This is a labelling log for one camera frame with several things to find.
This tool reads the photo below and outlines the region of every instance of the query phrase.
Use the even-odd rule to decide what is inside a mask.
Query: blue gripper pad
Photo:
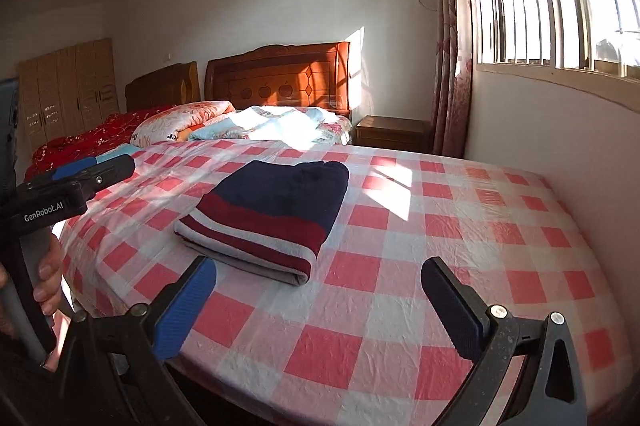
[[[183,285],[154,327],[153,352],[158,361],[178,355],[215,286],[216,264],[207,258]]]
[[[69,162],[69,164],[65,164],[64,166],[60,166],[58,169],[56,169],[53,175],[51,175],[51,180],[56,181],[65,177],[69,177],[78,173],[78,171],[82,171],[91,166],[95,166],[97,163],[98,161],[95,157],[85,157],[84,159],[80,159],[75,162]]]
[[[420,280],[459,356],[478,362],[489,330],[489,319],[482,312],[484,301],[438,257],[424,262]]]

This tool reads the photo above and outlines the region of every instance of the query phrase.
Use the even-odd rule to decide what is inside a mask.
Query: wooden nightstand
[[[356,126],[355,144],[428,153],[428,130],[428,122],[367,115]]]

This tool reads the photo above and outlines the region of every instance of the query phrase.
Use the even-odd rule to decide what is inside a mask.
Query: pillow
[[[200,101],[174,106],[140,123],[130,143],[146,148],[158,142],[186,140],[190,132],[185,135],[184,130],[220,121],[235,111],[229,101]]]

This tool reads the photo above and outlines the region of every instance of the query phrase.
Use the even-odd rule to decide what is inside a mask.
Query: red bedspread
[[[24,179],[28,181],[39,173],[69,164],[69,162],[85,157],[95,157],[113,150],[129,142],[133,131],[143,120],[169,108],[171,106],[158,106],[130,113],[113,113],[107,117],[104,124],[92,130],[72,137],[53,139],[34,152],[31,166],[27,169]]]

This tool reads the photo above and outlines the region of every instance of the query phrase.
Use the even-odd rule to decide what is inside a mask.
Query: carved headboard
[[[124,95],[127,111],[199,101],[196,62],[178,62],[142,75],[125,87]]]
[[[240,56],[210,60],[206,100],[250,106],[318,106],[349,115],[349,43],[262,46]]]

